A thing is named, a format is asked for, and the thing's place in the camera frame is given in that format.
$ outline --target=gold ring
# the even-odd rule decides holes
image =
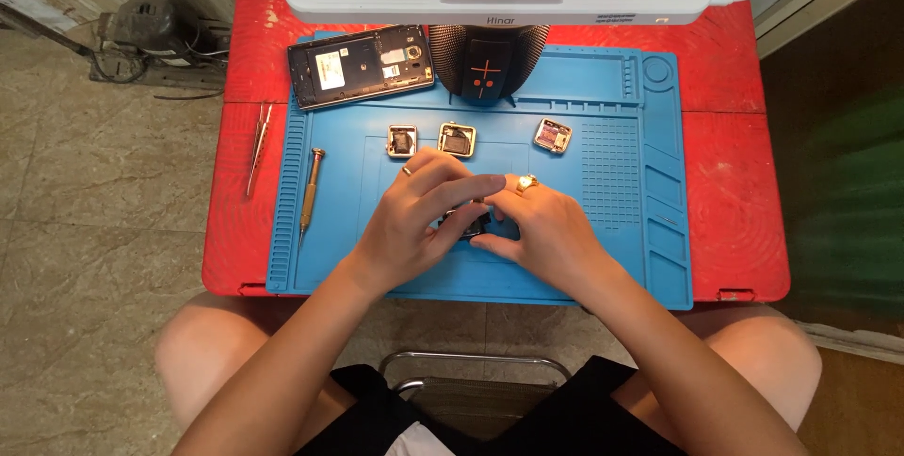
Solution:
[[[525,176],[518,177],[518,186],[515,188],[518,190],[518,195],[524,196],[525,190],[532,185],[540,185],[540,182],[537,180],[537,177],[534,174],[527,174]]]

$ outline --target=marble floor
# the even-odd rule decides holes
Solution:
[[[45,39],[0,30],[0,454],[168,454],[179,432],[153,344],[202,291],[220,98],[88,81]],[[630,362],[577,308],[384,300],[339,366],[404,348]],[[443,362],[412,375],[548,381],[534,368]]]

